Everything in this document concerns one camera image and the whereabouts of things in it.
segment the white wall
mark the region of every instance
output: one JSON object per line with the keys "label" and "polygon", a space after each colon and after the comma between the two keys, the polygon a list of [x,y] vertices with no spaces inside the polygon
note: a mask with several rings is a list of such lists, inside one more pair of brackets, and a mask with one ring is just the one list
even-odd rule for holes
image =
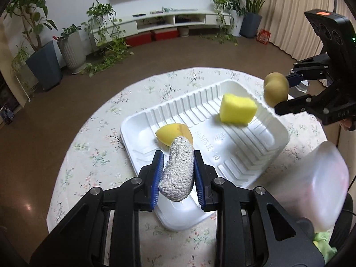
{"label": "white wall", "polygon": [[[50,31],[45,28],[42,36],[44,43],[50,41],[52,36],[59,36],[62,28],[72,24],[79,25],[81,22],[87,21],[86,11],[91,7],[96,0],[46,0],[46,5],[49,10],[48,18],[52,19],[59,31]],[[98,0],[100,3],[110,3],[117,12],[118,18],[131,16],[138,13],[148,13],[152,10],[161,10],[163,7],[172,7],[176,9],[212,9],[211,0]],[[11,53],[17,53],[16,45],[20,45],[24,40],[21,32],[23,31],[21,21],[16,18],[7,17],[4,21],[5,33],[8,39],[8,45]],[[241,19],[235,22],[235,25],[240,29]],[[87,53],[90,53],[91,47],[88,41],[88,36],[84,31],[81,31],[81,37]],[[56,47],[57,57],[60,65],[63,66],[63,58]]]}

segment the floral tablecloth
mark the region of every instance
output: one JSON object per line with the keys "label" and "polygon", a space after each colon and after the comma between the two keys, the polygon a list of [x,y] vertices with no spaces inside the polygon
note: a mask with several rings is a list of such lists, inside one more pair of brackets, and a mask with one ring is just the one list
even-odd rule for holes
{"label": "floral tablecloth", "polygon": [[[67,151],[47,215],[49,231],[90,188],[115,188],[135,176],[120,137],[120,125],[127,116],[225,79],[237,80],[263,101],[261,79],[238,71],[197,67],[139,81],[100,107]],[[290,142],[254,186],[265,185],[276,174],[287,172],[293,163],[326,140],[314,116],[291,114],[280,120],[289,130]],[[154,212],[140,212],[142,266],[213,266],[215,233],[216,215],[190,230],[174,232],[164,228]]]}

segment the green cloth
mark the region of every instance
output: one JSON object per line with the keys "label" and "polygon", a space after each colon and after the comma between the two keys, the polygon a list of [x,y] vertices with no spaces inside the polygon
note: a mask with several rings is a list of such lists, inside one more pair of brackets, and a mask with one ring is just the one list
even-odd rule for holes
{"label": "green cloth", "polygon": [[314,245],[319,249],[321,254],[323,254],[325,264],[328,263],[338,252],[336,248],[332,248],[329,245],[329,237],[330,232],[321,232],[316,233],[313,240]]}

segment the metal screw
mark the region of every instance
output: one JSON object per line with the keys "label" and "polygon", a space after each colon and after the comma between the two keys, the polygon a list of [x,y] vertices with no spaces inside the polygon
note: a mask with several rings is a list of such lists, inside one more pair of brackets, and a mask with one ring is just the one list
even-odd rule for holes
{"label": "metal screw", "polygon": [[100,192],[101,192],[101,189],[100,189],[98,186],[95,186],[95,187],[93,187],[93,188],[90,189],[90,193],[91,193],[92,195],[97,195],[97,194],[99,194]]}
{"label": "metal screw", "polygon": [[217,185],[222,185],[223,183],[225,183],[225,180],[218,176],[214,179],[214,183],[216,183]]}
{"label": "metal screw", "polygon": [[258,186],[256,189],[255,189],[256,193],[258,193],[259,195],[264,195],[266,193],[266,189],[262,186]]}
{"label": "metal screw", "polygon": [[140,183],[142,183],[142,179],[138,177],[132,178],[131,183],[133,183],[134,185],[139,185]]}

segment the human hand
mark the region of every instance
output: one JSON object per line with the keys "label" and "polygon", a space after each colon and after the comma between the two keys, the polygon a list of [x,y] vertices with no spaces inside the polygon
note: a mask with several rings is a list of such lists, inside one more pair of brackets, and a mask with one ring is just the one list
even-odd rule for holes
{"label": "human hand", "polygon": [[346,118],[344,120],[339,121],[340,126],[344,131],[348,130],[352,126],[352,121],[350,118]]}

